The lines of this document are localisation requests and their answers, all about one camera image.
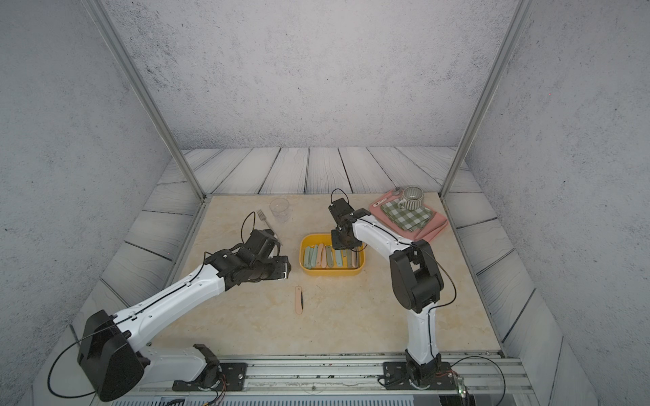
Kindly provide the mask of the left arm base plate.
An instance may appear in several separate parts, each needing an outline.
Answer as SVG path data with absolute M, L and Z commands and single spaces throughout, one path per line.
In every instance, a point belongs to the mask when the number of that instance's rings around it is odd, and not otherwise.
M 248 365 L 243 362 L 208 365 L 194 381 L 174 381 L 174 392 L 242 392 Z

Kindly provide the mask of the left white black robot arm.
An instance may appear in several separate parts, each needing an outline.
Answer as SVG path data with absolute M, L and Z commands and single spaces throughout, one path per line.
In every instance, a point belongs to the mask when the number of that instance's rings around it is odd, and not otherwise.
M 220 366 L 204 344 L 150 349 L 162 330 L 203 302 L 240 284 L 289 277 L 286 255 L 255 256 L 244 248 L 208 255 L 201 266 L 167 289 L 113 315 L 98 311 L 86 321 L 78 363 L 103 402 L 153 382 L 187 382 L 209 389 Z

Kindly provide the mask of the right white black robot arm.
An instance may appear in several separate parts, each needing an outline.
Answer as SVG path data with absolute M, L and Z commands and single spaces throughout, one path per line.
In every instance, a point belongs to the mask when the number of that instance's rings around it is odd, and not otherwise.
M 414 386 L 425 387 L 442 368 L 435 312 L 445 287 L 430 244 L 394 234 L 370 211 L 356 210 L 344 199 L 330 203 L 328 210 L 336 223 L 331 232 L 335 249 L 371 248 L 389 263 L 394 296 L 407 310 L 407 376 Z

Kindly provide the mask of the yellow plastic storage box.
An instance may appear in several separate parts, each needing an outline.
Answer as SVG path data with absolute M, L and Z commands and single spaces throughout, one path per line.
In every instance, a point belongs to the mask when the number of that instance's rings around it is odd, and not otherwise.
M 355 276 L 366 265 L 362 249 L 335 250 L 328 233 L 307 235 L 301 241 L 299 259 L 303 271 L 313 277 Z

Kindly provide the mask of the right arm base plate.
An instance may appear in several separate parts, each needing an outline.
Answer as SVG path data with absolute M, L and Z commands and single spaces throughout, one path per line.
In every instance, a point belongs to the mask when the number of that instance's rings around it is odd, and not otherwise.
M 384 362 L 383 373 L 377 382 L 389 391 L 428 390 L 453 391 L 457 389 L 455 374 L 447 362 L 417 365 L 407 362 Z

